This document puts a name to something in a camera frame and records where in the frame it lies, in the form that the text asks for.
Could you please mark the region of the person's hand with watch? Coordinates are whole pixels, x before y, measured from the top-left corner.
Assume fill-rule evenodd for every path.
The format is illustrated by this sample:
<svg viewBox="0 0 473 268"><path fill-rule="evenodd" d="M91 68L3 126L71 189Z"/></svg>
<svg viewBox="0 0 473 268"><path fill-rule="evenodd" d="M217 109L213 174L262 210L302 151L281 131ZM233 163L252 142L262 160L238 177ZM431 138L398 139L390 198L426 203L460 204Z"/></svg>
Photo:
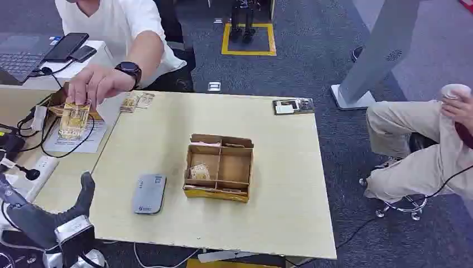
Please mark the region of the person's hand with watch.
<svg viewBox="0 0 473 268"><path fill-rule="evenodd" d="M67 89L67 103L89 104L92 109L104 102L132 90L136 78L120 70L92 65L83 68L70 81Z"/></svg>

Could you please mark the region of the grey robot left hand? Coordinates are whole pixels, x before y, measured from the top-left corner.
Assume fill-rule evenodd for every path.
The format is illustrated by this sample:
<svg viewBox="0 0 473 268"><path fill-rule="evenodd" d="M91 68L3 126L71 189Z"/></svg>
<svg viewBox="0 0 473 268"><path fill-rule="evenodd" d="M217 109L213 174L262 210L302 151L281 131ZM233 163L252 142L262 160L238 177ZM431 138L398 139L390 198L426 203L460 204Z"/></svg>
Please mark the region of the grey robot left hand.
<svg viewBox="0 0 473 268"><path fill-rule="evenodd" d="M95 182L89 171L80 178L81 191L75 204L64 212L50 213L28 202L1 174L1 199L8 204L7 218L28 238L44 249L57 245L54 229L79 216L89 216L95 192Z"/></svg>

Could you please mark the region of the seated person's hand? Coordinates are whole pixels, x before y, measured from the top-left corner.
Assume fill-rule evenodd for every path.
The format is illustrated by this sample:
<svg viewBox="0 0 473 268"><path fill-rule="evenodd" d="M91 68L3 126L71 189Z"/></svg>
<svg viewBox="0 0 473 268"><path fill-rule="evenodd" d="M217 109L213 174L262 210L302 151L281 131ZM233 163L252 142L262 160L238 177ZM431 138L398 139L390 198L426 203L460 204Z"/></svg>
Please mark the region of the seated person's hand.
<svg viewBox="0 0 473 268"><path fill-rule="evenodd" d="M441 112L472 132L472 96L459 93L456 99L442 98Z"/></svg>

